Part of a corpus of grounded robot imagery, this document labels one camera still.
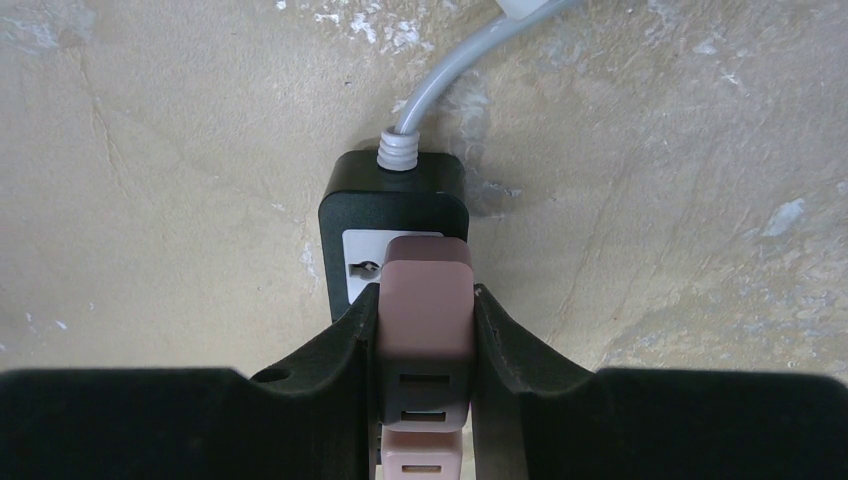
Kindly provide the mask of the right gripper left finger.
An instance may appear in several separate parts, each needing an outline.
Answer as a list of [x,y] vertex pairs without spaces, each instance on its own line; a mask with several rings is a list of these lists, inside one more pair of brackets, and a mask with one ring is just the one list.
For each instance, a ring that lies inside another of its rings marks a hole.
[[5,479],[371,479],[368,286],[335,323],[245,377],[229,368],[20,369],[1,376]]

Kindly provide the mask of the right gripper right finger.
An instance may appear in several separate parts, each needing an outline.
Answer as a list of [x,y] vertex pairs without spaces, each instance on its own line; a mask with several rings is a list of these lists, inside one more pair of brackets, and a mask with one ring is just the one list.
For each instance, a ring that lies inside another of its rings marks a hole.
[[819,375],[589,371],[475,288],[480,479],[843,479],[847,388]]

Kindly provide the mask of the black power strip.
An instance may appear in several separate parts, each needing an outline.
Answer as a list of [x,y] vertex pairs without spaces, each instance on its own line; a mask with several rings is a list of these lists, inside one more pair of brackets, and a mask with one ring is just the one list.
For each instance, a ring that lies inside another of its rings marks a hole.
[[468,239],[465,169],[446,153],[421,153],[394,172],[377,153],[356,150],[336,162],[318,209],[331,319],[337,321],[370,283],[380,281],[388,243],[398,236]]

